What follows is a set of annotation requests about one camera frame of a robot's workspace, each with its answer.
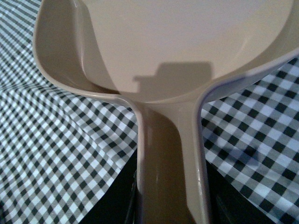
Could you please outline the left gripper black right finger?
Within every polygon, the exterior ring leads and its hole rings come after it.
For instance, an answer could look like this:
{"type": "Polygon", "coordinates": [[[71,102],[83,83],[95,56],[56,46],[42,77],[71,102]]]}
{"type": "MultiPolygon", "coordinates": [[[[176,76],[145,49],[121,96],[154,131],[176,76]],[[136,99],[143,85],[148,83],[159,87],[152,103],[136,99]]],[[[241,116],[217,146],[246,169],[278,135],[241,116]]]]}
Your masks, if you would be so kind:
{"type": "Polygon", "coordinates": [[[206,164],[214,224],[272,224],[210,163],[206,164]]]}

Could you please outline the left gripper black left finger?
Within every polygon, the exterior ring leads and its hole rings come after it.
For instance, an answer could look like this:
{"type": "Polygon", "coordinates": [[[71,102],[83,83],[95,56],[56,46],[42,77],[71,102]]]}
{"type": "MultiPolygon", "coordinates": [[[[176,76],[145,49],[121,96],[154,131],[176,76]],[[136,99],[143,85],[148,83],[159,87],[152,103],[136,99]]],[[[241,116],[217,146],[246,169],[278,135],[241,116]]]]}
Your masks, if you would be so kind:
{"type": "Polygon", "coordinates": [[[136,209],[135,151],[104,196],[80,221],[81,224],[133,224],[136,209]]]}

